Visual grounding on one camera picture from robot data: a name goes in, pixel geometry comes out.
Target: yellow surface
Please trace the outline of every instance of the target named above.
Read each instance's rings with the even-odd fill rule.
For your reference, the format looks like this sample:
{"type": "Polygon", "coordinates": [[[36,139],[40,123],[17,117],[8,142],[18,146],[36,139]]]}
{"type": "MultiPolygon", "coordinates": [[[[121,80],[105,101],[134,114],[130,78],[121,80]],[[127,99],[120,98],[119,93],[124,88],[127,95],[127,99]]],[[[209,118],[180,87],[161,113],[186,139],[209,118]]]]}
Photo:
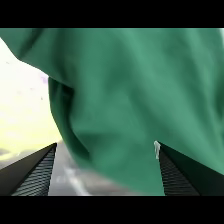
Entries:
{"type": "Polygon", "coordinates": [[[9,159],[61,140],[39,69],[17,60],[0,39],[0,148],[9,159]]]}

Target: blurry background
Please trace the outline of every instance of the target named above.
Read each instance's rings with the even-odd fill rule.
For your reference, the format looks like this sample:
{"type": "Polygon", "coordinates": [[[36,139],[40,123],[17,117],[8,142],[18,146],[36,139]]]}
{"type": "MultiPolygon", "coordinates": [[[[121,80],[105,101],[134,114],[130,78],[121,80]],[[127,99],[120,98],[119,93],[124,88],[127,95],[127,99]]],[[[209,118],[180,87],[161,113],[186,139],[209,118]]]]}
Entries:
{"type": "Polygon", "coordinates": [[[0,39],[0,169],[57,142],[49,195],[135,195],[75,164],[50,112],[47,78],[0,39]]]}

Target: green towel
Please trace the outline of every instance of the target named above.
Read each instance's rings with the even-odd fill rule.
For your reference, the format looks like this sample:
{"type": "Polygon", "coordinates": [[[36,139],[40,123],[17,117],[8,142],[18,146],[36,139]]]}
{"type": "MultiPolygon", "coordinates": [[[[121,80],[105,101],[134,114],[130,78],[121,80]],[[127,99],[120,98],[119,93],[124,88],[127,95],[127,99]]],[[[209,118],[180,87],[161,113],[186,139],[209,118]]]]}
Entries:
{"type": "Polygon", "coordinates": [[[216,28],[0,29],[50,76],[51,111],[83,167],[164,195],[154,141],[224,174],[224,57],[216,28]]]}

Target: green fabric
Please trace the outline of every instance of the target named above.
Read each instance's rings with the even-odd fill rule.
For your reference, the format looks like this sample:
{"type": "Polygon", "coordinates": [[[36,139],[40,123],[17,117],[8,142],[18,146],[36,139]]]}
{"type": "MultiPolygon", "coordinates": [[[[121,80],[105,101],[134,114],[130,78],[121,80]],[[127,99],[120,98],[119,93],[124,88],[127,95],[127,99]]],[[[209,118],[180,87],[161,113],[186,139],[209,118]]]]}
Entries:
{"type": "Polygon", "coordinates": [[[224,174],[218,29],[0,29],[49,78],[51,111],[74,159],[164,195],[154,141],[224,174]]]}

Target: green cloth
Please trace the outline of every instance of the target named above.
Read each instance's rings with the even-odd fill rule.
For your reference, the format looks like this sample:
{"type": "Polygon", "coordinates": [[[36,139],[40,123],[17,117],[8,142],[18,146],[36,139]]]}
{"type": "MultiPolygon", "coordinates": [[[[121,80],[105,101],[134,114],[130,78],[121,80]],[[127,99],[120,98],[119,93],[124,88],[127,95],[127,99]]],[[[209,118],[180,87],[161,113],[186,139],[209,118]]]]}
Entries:
{"type": "Polygon", "coordinates": [[[53,117],[80,165],[164,195],[158,140],[224,174],[219,29],[0,29],[0,37],[50,76],[53,117]]]}

